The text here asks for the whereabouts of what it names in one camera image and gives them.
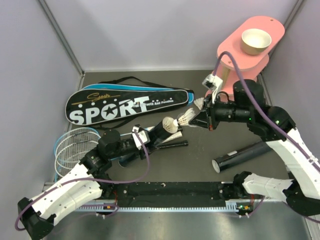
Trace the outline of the white shuttlecock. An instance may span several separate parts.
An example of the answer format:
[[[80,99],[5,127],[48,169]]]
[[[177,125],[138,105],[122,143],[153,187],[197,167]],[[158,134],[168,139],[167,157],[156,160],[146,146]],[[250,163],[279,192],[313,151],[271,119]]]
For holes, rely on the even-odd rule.
[[[179,126],[188,126],[190,121],[195,117],[196,113],[193,108],[189,108],[183,115],[177,119]]]
[[[162,120],[162,127],[170,134],[175,134],[179,129],[179,127],[175,124],[175,119],[169,116],[166,116]]]
[[[203,97],[197,98],[193,101],[193,103],[199,110],[201,110],[204,106],[204,98]]]

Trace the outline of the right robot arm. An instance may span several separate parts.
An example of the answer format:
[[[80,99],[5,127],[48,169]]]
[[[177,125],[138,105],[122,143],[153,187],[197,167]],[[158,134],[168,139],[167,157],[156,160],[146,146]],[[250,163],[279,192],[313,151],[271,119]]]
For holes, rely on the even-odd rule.
[[[190,125],[215,130],[221,122],[246,123],[248,129],[275,151],[293,174],[293,179],[275,179],[243,171],[233,178],[231,192],[245,198],[261,195],[282,201],[304,216],[320,213],[320,164],[304,144],[297,126],[281,107],[266,104],[264,90],[254,80],[233,84],[233,101],[223,102],[217,96],[207,96],[200,112]]]

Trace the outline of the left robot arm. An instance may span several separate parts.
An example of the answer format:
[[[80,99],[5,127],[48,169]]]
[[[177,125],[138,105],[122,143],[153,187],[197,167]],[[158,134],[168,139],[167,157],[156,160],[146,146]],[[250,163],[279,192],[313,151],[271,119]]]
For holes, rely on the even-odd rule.
[[[131,136],[122,138],[115,129],[106,130],[97,145],[87,151],[75,166],[44,192],[24,197],[18,202],[17,231],[27,231],[33,240],[46,237],[67,215],[82,205],[98,199],[109,198],[114,191],[107,170],[112,160],[127,155],[149,157],[149,149],[161,143],[157,127],[145,129],[135,125]]]

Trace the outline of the black sport racket bag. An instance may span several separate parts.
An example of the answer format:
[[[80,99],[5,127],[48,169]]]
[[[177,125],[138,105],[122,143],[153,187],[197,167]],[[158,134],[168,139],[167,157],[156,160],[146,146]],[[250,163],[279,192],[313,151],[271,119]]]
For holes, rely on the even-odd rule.
[[[190,106],[195,100],[193,90],[142,81],[141,85],[126,84],[135,80],[127,76],[85,86],[73,93],[65,104],[66,119],[77,126],[96,126],[136,117],[173,111]]]

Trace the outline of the black shuttlecock tube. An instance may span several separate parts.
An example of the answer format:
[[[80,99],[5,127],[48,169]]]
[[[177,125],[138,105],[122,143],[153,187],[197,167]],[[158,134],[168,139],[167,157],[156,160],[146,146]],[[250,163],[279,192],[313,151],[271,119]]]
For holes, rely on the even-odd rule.
[[[154,129],[151,131],[151,143],[153,144],[153,146],[155,147],[152,151],[155,152],[156,150],[158,150],[158,146],[163,144],[165,142],[165,140],[171,138],[174,134],[180,133],[182,127],[180,125],[178,125],[177,123],[177,119],[175,119],[174,123],[178,126],[178,131],[174,134],[171,134],[169,132],[167,132],[166,130],[164,130],[163,125],[162,125],[162,121],[159,122]],[[137,156],[135,156],[134,154],[127,154],[125,156],[119,157],[118,158],[118,162],[119,165],[121,167],[127,167],[132,161],[136,160]]]
[[[213,169],[219,174],[256,157],[262,156],[272,149],[263,141],[255,142],[238,150],[229,152],[211,161]]]

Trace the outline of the black grip badminton racket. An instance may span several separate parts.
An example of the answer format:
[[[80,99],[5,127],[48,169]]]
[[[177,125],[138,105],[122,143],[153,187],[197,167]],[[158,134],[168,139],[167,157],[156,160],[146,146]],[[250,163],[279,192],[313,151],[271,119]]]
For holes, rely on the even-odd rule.
[[[164,143],[158,146],[159,149],[166,149],[166,148],[175,148],[175,147],[184,147],[188,146],[189,142],[187,140],[183,140],[180,142],[175,143]]]

